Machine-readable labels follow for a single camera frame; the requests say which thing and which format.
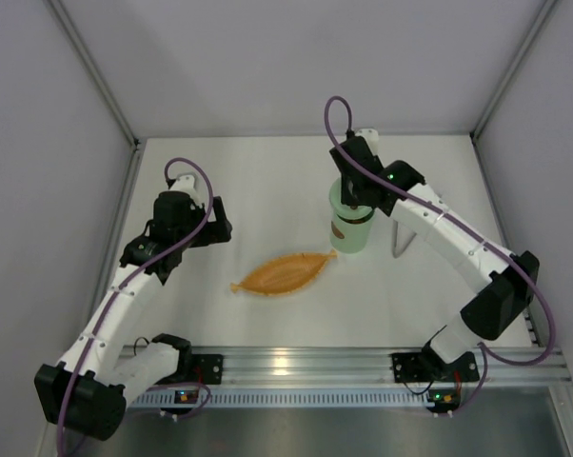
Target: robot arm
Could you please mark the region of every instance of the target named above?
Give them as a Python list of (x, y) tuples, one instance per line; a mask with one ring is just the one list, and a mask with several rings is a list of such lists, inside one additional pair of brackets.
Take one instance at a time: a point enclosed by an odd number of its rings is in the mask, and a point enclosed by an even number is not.
[[(88, 356), (76, 373), (78, 380), (69, 400), (65, 426), (88, 436), (108, 439), (121, 423), (128, 405), (149, 387), (187, 379), (191, 345), (171, 335), (153, 338), (137, 357), (118, 365), (122, 348), (143, 310), (181, 263), (185, 249), (224, 243), (231, 238), (222, 200), (215, 197), (215, 221), (206, 223), (188, 246), (153, 263), (120, 288), (138, 267), (191, 233), (206, 213), (195, 190), (194, 175), (181, 175), (168, 184), (169, 190), (156, 199), (153, 218), (143, 234), (126, 245), (107, 295), (77, 341), (55, 367), (43, 365), (36, 374), (35, 387), (49, 422), (57, 423), (67, 382), (87, 345)], [(118, 295), (109, 308), (115, 292)], [(103, 325), (94, 331), (100, 320)]]
[(379, 209), (413, 230), (439, 252), (477, 294), (423, 349), (427, 368), (445, 372), (447, 366), (482, 340), (496, 340), (531, 301), (532, 293), (528, 285), (486, 245), (491, 244), (511, 257), (534, 280), (538, 275), (539, 262), (530, 252), (516, 256), (488, 240), (483, 243), (473, 240), (445, 218), (448, 213), (455, 215), (454, 212), (417, 170), (403, 161), (396, 161), (384, 168), (374, 153), (377, 152), (378, 141), (376, 130), (364, 129), (356, 134), (350, 132), (341, 146), (371, 173), (410, 195), (432, 203), (442, 213), (431, 212), (371, 182), (352, 167), (338, 150), (332, 149), (331, 156), (342, 174), (342, 203)]

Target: metal extrusion rail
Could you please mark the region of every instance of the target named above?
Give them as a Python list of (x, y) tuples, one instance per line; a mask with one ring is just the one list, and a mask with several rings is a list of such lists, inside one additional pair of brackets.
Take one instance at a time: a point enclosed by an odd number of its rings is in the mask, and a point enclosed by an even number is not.
[[(197, 354), (224, 355), (223, 380), (211, 386), (207, 407), (424, 407), (425, 397), (412, 395), (394, 382), (390, 354), (412, 349), (391, 348), (196, 348)], [(513, 360), (529, 360), (541, 348), (500, 349)], [(123, 356), (130, 357), (126, 347)], [(483, 358), (475, 352), (479, 370)], [(489, 360), (484, 388), (569, 385), (570, 373), (556, 349), (542, 364), (518, 368)], [(474, 388), (475, 384), (464, 385)], [(412, 385), (424, 388), (424, 385)], [(437, 383), (436, 388), (453, 387)], [(175, 402), (173, 390), (148, 392), (133, 408), (191, 407)]]

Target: white table surface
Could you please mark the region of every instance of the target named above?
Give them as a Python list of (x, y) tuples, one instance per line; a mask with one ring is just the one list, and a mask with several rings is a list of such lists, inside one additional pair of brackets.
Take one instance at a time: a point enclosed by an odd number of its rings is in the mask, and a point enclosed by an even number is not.
[[(423, 241), (393, 259), (392, 222), (379, 212), (366, 249), (340, 254), (308, 288), (282, 298), (229, 290), (276, 256), (330, 251), (328, 190), (338, 173), (329, 147), (322, 136), (148, 140), (120, 255), (151, 217), (153, 201), (166, 189), (164, 164), (176, 156), (207, 172), (233, 232), (227, 244), (184, 253), (132, 341), (167, 332), (195, 346), (405, 348), (423, 345), (448, 322), (472, 292)], [(385, 165), (406, 160), (470, 224), (500, 239), (468, 137), (385, 136), (380, 156)], [(171, 175), (186, 170), (175, 164)], [(200, 190), (206, 198), (202, 181)], [(529, 347), (524, 319), (490, 345)]]

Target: white wall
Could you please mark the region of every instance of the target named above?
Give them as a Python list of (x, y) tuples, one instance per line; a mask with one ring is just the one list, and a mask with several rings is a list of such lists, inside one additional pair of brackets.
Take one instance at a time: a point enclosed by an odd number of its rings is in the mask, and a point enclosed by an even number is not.
[(480, 149), (509, 239), (541, 260), (573, 375), (573, 0), (558, 7)]
[(128, 146), (41, 0), (0, 0), (0, 456), (32, 455), (33, 377), (76, 335)]
[(468, 133), (542, 2), (65, 1), (141, 136)]

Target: orange plate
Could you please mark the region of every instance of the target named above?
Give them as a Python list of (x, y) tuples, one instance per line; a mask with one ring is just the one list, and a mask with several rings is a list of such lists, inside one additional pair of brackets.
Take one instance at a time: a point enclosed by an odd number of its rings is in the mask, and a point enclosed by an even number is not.
[(240, 284), (232, 283), (231, 291), (245, 290), (266, 297), (286, 295), (312, 282), (335, 257), (335, 249), (329, 254), (300, 252), (283, 255), (252, 271)]

